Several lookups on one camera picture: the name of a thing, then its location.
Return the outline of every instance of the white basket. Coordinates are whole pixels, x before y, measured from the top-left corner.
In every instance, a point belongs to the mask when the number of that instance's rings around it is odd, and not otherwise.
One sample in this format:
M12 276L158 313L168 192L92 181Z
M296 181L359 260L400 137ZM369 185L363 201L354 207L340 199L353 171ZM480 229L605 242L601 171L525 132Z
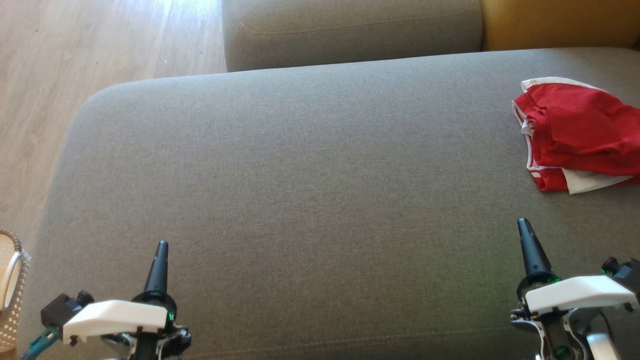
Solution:
M27 279L27 271L29 270L29 262L31 258L22 249L20 240L12 232L5 229L0 229L0 234L9 237L13 242L13 248L11 246L0 246L0 259L12 259L15 254L19 254L18 261L21 262L17 279L15 280L15 290L12 291L12 284L9 281L5 284L2 275L6 272L6 269L0 269L0 309L2 313L0 315L0 352L6 352L15 349L17 346L18 335L18 321L20 319L20 307L22 306L22 294L24 293L24 283ZM10 293L8 296L8 306L5 308L5 295L3 292L8 289Z

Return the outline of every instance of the robotic arm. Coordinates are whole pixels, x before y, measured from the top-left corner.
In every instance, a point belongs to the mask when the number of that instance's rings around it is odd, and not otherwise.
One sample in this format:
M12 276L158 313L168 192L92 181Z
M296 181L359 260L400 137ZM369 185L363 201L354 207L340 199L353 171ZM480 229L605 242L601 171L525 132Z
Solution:
M518 220L526 276L518 286L519 308L511 323L540 337L536 360L621 360L612 339L591 332L604 307L640 307L640 262L620 265L609 258L600 276L561 280L554 272L527 219Z
M29 344L20 355L34 360L44 350L62 339L75 346L89 336L100 336L128 360L162 360L182 356L191 345L187 327L175 324L177 306L166 293L169 245L160 241L151 265L145 291L133 300L94 302L81 291L76 299L60 295L40 312L47 330Z
M591 332L591 322L604 307L640 307L640 261L619 264L609 258L602 265L606 275L562 280L529 221L518 220L518 229L526 276L517 289L518 309L511 311L511 323L540 337L536 360L621 360L612 338ZM85 291L76 299L57 297L40 313L47 329L20 359L35 360L60 339L74 346L89 336L100 336L123 360L181 358L191 345L191 333L175 324L177 306L166 293L168 249L165 241L158 244L145 291L130 302L95 303Z

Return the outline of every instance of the seam stitching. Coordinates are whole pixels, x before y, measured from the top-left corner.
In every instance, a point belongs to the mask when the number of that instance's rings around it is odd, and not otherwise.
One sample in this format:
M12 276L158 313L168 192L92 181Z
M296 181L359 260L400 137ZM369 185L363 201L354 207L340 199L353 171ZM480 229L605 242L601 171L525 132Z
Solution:
M388 341L378 341L378 342L373 342L373 343L351 343L351 344L342 344L342 345L333 345L333 346L326 346L323 348L307 348L307 349L298 349L298 350L288 350L288 351L283 351L283 352L278 352L278 355L288 355L288 354L299 354L299 353L303 353L303 352L314 352L314 351L327 351L327 350L338 350L338 349L342 349L342 348L349 348L349 347L358 347L358 346L364 346L364 345L368 345L368 346L375 346L375 345L388 345L388 344L394 344L394 343L410 343L413 341L419 341L420 339L401 339L401 340L388 340ZM198 357L205 357L205 356L210 356L210 354L199 354L194 356L194 358L198 358ZM237 359L251 359L251 358L255 358L255 357L263 357L264 354L230 354L230 355L213 355L214 358L237 358Z
M329 340L329 341L318 341L315 343L304 343L304 344L297 344L297 345L283 345L283 346L278 346L278 347L265 347L265 348L249 348L249 349L242 349L242 350L229 350L229 351L219 351L219 352L209 352L206 354L198 354L195 355L195 357L203 357L203 356L231 356L234 354L242 354L242 353L247 353L247 352L281 352L283 350L295 350L295 349L300 349L300 348L310 348L310 347L316 347L316 346L323 346L323 345L335 345L338 346L340 345L341 347L346 347L346 346L357 346L359 344L362 345L367 345L369 343L367 343L367 341L378 341L378 340L386 340L386 342L388 341L407 341L410 339L401 339L398 340L399 338L424 338L424 337L428 337L428 336L434 336L434 335L453 335L453 334L482 334L484 332L487 331L493 331L493 332L504 332L504 331L510 331L510 329L505 329L503 327L489 327L489 328L485 328L485 329L474 329L474 330L450 330L450 331L431 331L431 332L414 332L414 333L409 333L409 334L397 334L397 335L382 335L382 336L368 336L368 337L364 337L364 338L351 338L351 339L339 339L339 340Z
M327 26L327 27L323 27L323 28L312 28L312 29L303 29L303 30L294 30L294 31L281 31L281 32L273 32L273 33L261 33L258 31L254 31L251 30L249 27L247 27L247 25L245 25L242 20L240 19L240 16L237 12L237 7L234 5L233 7L233 13L234 13L234 19L236 20L236 24L238 25L238 27L255 36L255 37L286 37L286 36L300 36L300 35L305 35L305 34L317 34L317 33L327 33L327 32L331 32L331 31L346 31L349 29L364 29L364 28L373 28L373 27L378 27L378 26L390 26L390 25L397 25L397 24L407 24L407 23L415 23L415 22L422 22L422 21L427 21L427 20L440 20L440 19L445 19L448 17L454 17L454 16L459 16L459 15L463 15L465 13L468 13L470 11L472 11L473 9L466 9L462 12L459 13L454 13L454 14L450 14L450 15L444 15L444 16L438 16L438 17L416 17L416 18L405 18L405 19L398 19L398 20L389 20L389 21L383 21L383 22L360 22L357 24L350 24L350 25L336 25L336 26Z

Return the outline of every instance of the gray sofa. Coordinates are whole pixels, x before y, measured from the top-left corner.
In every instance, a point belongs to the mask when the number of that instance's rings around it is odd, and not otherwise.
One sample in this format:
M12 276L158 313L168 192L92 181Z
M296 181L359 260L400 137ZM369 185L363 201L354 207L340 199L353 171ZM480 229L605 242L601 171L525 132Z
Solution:
M329 59L233 54L254 45L232 44L242 35L231 27L226 20L232 70ZM331 58L369 59L340 52ZM243 71L99 92L61 155L20 349L59 293L139 293L156 243L168 240L177 321L194 334L185 359L531 358L536 336L509 323L524 275L519 217L561 277L640 256L640 188L536 189L510 102L522 80L541 76L640 106L640 53L613 48ZM609 319L625 359L639 358L637 315ZM91 341L58 344L43 359L100 356L113 354Z
M224 0L228 71L479 51L478 0Z

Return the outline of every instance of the sofa seat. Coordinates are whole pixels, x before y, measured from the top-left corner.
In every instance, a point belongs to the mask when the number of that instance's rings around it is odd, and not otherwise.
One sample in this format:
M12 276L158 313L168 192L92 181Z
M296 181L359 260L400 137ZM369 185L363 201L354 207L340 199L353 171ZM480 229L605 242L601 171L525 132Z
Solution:
M516 220L561 277L638 257L640 187L540 193L511 112L561 76L640 106L640 52L454 54L127 83L68 135L20 349L60 293L129 300L159 240L185 359L523 359ZM609 320L640 357L637 315ZM113 356L99 341L42 359Z

